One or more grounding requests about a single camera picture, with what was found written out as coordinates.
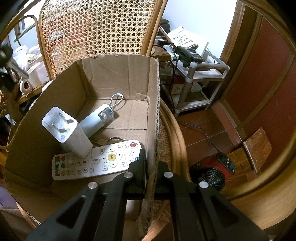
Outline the rattan cane chair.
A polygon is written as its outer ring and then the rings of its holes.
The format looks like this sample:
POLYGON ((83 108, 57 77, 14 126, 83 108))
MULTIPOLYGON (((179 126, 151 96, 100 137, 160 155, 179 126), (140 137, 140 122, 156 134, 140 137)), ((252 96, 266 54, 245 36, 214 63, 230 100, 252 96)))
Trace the rattan cane chair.
MULTIPOLYGON (((240 121, 239 136, 247 140, 262 127, 276 157, 264 163, 255 179, 221 195, 264 231, 283 220, 295 219, 295 25, 287 14, 279 12, 277 1, 243 4, 256 12, 251 23, 252 45, 242 66, 244 82, 230 82, 224 97, 229 102, 227 109, 240 121)), ((39 35, 52 83, 81 59, 105 55, 151 57, 165 6, 166 1, 46 1, 39 17, 39 35)), ((149 169, 143 147, 147 165, 144 199, 127 201, 122 240, 152 240, 154 228, 165 224, 163 214, 171 219, 170 202, 154 200, 159 162, 192 183, 185 141, 175 117, 161 100, 160 80, 158 115, 155 162, 149 169)), ((90 182, 104 184, 123 173, 91 177, 62 206, 90 182)), ((62 207, 39 221, 16 203, 21 218, 32 229, 25 233, 26 239, 62 207)))

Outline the black desk telephone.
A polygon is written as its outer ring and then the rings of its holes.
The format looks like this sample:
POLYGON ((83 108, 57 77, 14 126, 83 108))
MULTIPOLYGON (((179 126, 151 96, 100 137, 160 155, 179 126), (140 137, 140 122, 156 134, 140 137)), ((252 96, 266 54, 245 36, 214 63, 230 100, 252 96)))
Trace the black desk telephone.
POLYGON ((187 48, 177 46, 175 53, 178 54, 179 60, 183 63, 183 67, 187 68, 192 62, 203 63, 204 59, 197 53, 193 54, 187 48))

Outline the white cylindrical flashlight with loop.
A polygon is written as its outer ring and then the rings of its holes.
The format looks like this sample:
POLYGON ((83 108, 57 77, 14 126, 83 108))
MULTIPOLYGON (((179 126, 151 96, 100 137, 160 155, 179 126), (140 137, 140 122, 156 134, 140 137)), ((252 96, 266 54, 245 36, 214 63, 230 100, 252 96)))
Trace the white cylindrical flashlight with loop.
POLYGON ((115 93, 110 98, 109 104, 102 104, 99 108, 95 109, 91 114, 79 122, 79 126, 88 138, 93 136, 115 117, 114 108, 122 101, 123 94, 115 93))

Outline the white power adapter large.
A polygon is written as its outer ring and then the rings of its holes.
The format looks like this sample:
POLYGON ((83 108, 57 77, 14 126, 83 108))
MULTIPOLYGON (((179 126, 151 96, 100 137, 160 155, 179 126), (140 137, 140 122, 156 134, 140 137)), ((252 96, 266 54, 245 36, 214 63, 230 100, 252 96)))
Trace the white power adapter large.
POLYGON ((93 144, 76 119, 57 106, 52 107, 42 119, 42 126, 63 146, 81 159, 85 159, 93 144))

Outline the white paper with writing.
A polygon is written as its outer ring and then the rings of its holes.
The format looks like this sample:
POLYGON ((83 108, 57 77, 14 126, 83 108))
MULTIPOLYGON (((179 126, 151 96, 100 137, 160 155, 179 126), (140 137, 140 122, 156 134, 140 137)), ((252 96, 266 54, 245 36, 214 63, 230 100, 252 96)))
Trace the white paper with writing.
POLYGON ((170 31, 168 33, 168 37, 176 47, 181 46, 189 48, 198 44, 196 34, 186 30, 183 26, 179 26, 176 29, 170 31))

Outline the metal side shelf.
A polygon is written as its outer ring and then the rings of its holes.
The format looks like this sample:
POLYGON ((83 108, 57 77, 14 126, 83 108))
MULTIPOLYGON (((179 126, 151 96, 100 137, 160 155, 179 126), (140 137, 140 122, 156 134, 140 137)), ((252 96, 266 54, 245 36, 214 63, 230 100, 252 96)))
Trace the metal side shelf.
POLYGON ((200 55, 203 63, 192 62, 189 67, 183 67, 175 45, 154 45, 161 63, 161 88, 173 107, 175 117, 183 111, 196 108, 208 108, 220 89, 229 66, 204 49, 200 55))

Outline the white remote control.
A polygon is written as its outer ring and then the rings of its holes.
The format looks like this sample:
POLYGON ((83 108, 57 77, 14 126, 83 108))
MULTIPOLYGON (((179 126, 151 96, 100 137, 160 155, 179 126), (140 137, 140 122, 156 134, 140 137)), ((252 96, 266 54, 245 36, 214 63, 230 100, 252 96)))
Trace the white remote control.
POLYGON ((74 153, 58 154, 52 159, 52 177, 65 181, 123 172, 139 160, 141 148, 138 140, 129 140, 93 148, 85 159, 74 153))

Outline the bunch of keys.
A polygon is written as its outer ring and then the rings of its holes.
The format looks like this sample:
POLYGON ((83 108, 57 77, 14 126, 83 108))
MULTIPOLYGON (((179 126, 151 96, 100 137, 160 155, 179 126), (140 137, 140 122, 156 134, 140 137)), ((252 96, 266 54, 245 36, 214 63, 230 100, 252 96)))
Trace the bunch of keys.
POLYGON ((29 79, 28 73, 20 68, 13 58, 13 49, 1 45, 1 90, 12 92, 20 79, 29 79))

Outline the cream ceramic mug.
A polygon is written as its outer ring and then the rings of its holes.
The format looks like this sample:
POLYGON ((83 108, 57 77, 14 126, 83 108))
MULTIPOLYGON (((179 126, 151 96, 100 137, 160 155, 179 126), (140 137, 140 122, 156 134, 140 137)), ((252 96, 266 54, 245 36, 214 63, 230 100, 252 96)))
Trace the cream ceramic mug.
POLYGON ((33 65, 28 71, 29 78, 20 81, 20 91, 22 94, 27 95, 29 94, 34 88, 38 87, 41 84, 39 75, 37 73, 37 69, 41 65, 41 62, 36 63, 33 65))

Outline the brown cardboard box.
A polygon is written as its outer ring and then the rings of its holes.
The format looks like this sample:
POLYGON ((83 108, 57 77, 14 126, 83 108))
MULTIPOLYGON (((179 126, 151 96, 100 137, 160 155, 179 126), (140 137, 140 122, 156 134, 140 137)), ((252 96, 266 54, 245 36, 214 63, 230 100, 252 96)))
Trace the brown cardboard box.
POLYGON ((43 221, 90 179, 56 181, 52 177, 53 157, 71 153, 42 126, 43 117, 54 106, 79 124, 102 104, 109 104, 115 93, 122 93, 115 117, 89 140, 93 148, 138 140, 152 169, 159 119, 158 70, 158 62, 151 57, 105 55, 78 60, 59 74, 25 115, 11 141, 4 176, 20 206, 43 221))

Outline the red electric fan heater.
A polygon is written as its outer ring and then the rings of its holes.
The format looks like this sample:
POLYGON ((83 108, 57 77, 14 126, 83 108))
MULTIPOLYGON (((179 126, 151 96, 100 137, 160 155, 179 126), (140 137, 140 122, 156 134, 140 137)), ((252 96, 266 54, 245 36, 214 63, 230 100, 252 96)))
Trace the red electric fan heater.
POLYGON ((231 159, 226 154, 218 152, 192 165, 189 173, 193 183, 207 182, 217 191, 221 191, 226 180, 235 174, 235 169, 236 166, 231 159))

